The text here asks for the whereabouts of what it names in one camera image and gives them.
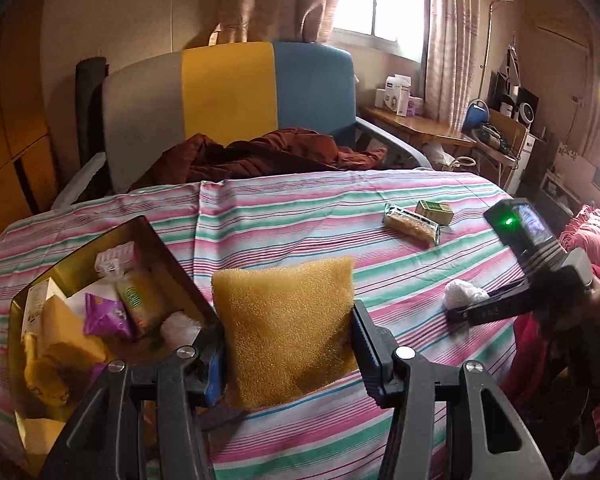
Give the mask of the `person's right hand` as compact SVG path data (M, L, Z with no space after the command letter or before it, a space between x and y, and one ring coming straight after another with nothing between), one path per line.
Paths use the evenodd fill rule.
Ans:
M546 339L550 339L555 334L565 333L585 322L591 322L595 327L600 328L599 278L593 278L591 287L573 300L568 308L551 313L540 323L540 330Z

